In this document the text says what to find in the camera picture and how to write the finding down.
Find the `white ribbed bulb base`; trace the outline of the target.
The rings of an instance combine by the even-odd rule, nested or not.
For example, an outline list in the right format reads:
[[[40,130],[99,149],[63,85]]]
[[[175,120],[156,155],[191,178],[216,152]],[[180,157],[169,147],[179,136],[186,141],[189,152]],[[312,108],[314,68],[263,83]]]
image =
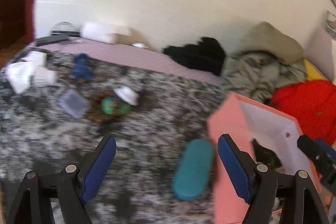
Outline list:
[[[37,87],[53,86],[56,84],[56,71],[49,70],[45,67],[36,67],[33,75],[33,84]]]

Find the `green round tape measure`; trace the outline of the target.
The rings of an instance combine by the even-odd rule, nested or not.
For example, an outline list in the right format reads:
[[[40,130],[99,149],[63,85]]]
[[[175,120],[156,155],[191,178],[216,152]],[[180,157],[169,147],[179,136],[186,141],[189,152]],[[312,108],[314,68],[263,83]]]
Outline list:
[[[131,105],[116,97],[105,97],[101,101],[101,109],[104,114],[124,115],[130,112]]]

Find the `crumpled white tissue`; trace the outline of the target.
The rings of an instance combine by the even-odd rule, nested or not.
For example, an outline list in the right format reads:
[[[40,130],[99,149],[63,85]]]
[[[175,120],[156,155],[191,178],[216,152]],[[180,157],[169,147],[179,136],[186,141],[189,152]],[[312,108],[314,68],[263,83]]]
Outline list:
[[[31,78],[39,67],[45,67],[47,54],[30,51],[18,62],[7,66],[5,75],[16,94],[21,94],[31,86]]]

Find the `red jacket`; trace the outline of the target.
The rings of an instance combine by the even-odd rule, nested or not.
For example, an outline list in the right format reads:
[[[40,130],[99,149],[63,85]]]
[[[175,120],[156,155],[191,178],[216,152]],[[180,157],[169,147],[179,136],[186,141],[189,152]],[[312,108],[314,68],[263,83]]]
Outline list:
[[[335,85],[327,80],[305,81],[279,88],[269,105],[294,117],[311,139],[335,143]]]

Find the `black garment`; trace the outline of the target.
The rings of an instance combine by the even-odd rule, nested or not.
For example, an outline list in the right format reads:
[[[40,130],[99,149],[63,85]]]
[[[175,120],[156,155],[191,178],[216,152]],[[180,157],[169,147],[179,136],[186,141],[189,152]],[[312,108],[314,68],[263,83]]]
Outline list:
[[[168,46],[163,49],[176,63],[189,69],[210,72],[220,76],[226,52],[214,38],[201,37],[197,44],[186,44],[183,47]]]

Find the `blue plastic massager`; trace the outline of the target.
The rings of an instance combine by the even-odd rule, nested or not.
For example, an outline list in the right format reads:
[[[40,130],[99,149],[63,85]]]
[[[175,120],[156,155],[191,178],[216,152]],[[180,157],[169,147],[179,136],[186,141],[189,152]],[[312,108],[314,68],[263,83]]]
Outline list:
[[[74,58],[71,76],[77,82],[91,81],[93,77],[92,68],[93,65],[91,57],[85,53],[80,53]]]

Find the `lilac quilted mattress cover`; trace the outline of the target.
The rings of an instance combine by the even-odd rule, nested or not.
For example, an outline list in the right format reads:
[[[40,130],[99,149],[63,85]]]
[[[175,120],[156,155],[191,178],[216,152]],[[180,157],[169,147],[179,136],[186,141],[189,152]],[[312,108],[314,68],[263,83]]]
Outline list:
[[[85,53],[94,59],[118,65],[172,74],[212,85],[221,83],[221,79],[210,72],[189,69],[162,53],[125,44],[106,44],[87,39],[73,39],[71,42],[49,44],[39,48],[61,53]]]

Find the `white charger plug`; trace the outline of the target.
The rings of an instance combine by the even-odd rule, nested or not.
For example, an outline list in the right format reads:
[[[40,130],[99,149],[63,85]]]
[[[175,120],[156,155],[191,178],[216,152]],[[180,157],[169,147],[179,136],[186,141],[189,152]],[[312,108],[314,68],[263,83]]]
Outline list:
[[[141,49],[148,49],[149,47],[144,44],[144,43],[140,43],[140,42],[134,42],[132,44],[133,47],[137,47],[137,48],[141,48]]]

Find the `grey floral pillow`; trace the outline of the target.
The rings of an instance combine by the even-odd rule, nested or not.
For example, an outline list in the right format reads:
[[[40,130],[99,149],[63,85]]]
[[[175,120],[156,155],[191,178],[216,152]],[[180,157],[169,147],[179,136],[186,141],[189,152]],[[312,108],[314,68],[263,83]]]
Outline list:
[[[336,38],[336,16],[329,11],[327,11],[327,14],[326,14],[325,31],[333,39]]]

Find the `yellow cloth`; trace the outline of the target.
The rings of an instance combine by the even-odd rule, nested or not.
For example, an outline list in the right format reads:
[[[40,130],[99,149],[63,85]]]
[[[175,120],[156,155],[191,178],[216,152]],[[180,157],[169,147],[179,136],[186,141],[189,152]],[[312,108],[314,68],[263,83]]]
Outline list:
[[[326,80],[326,78],[320,73],[313,64],[311,64],[307,59],[304,60],[307,80],[314,81],[314,80]]]

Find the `white paper roll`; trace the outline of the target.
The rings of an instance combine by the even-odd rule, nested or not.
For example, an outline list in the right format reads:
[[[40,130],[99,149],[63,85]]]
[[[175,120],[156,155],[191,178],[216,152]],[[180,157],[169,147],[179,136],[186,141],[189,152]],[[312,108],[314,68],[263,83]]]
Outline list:
[[[80,28],[81,38],[106,44],[116,44],[120,37],[131,35],[131,28],[108,23],[85,22]]]

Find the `pink cardboard box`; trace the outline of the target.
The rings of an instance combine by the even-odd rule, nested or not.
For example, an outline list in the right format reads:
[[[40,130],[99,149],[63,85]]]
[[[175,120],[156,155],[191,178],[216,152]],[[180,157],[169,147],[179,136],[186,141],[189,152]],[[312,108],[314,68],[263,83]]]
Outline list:
[[[240,150],[254,157],[251,141],[275,152],[285,174],[307,171],[317,191],[321,184],[310,160],[297,148],[302,135],[298,121],[276,109],[250,98],[231,93],[207,120],[211,141],[216,144],[223,134],[230,134]],[[230,178],[220,160],[216,158],[216,175],[213,186],[214,222],[241,223],[248,205],[236,195]]]

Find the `teal glasses case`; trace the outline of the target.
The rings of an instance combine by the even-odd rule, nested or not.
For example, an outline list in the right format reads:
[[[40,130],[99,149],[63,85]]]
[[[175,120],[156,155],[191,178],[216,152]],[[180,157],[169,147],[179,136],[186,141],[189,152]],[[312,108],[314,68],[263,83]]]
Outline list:
[[[197,199],[208,186],[214,148],[205,139],[189,141],[175,170],[172,191],[180,200]]]

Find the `clear plastic box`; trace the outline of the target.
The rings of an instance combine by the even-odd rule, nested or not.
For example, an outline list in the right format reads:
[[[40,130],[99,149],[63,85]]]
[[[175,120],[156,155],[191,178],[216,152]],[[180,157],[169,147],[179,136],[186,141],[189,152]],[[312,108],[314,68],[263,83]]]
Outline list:
[[[89,101],[77,91],[69,89],[59,98],[59,105],[70,116],[81,118],[89,108]]]

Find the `black power strip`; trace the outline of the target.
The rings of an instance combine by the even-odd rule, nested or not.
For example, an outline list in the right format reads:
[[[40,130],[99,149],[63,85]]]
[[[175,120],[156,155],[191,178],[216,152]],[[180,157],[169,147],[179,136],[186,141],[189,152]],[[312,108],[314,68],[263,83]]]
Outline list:
[[[43,38],[36,39],[35,46],[41,47],[41,46],[46,46],[49,44],[64,42],[67,40],[68,40],[68,36],[66,34],[51,35],[51,36],[46,36]]]

